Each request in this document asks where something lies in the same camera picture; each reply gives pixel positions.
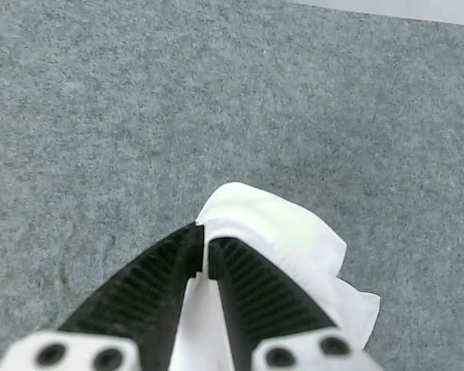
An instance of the white cloth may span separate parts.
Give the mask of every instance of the white cloth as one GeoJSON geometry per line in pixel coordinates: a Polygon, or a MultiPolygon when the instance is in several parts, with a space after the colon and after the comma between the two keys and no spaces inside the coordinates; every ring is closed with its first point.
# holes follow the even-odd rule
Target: white cloth
{"type": "MultiPolygon", "coordinates": [[[[242,183],[222,185],[196,222],[209,241],[236,237],[280,267],[362,349],[373,331],[380,298],[337,278],[346,243],[314,213],[242,183]]],[[[204,259],[206,271],[207,259],[204,259]]]]}
{"type": "Polygon", "coordinates": [[[234,371],[216,281],[207,277],[208,243],[235,237],[281,268],[362,349],[380,298],[337,278],[346,244],[319,217],[271,193],[241,183],[222,185],[196,219],[204,225],[203,274],[189,280],[170,371],[234,371]]]}

